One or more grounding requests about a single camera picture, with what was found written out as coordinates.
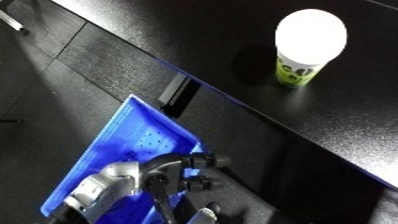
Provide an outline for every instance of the white cup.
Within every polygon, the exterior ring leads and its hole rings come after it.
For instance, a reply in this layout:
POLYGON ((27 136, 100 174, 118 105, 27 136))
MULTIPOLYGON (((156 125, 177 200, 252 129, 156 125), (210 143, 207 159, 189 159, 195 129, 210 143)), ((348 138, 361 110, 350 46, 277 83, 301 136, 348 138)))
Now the white cup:
POLYGON ((288 15, 275 32, 279 82, 304 86, 343 51, 346 42, 344 23, 331 13, 305 9, 288 15))

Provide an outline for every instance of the blue tray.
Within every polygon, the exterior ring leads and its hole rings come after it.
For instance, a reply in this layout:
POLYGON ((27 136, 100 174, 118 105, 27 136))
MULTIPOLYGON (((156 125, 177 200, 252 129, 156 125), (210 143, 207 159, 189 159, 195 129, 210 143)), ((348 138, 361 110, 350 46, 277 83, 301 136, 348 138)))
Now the blue tray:
MULTIPOLYGON (((145 162, 155 156, 178 152, 203 152, 199 140, 168 117, 131 96, 119 108, 98 137, 41 207, 49 216, 87 176, 117 161, 145 162)), ((187 175, 196 175, 190 170, 187 175)), ((182 194, 173 196, 173 206, 182 194)), ((97 224, 160 223, 150 195, 141 193, 115 203, 97 224)))

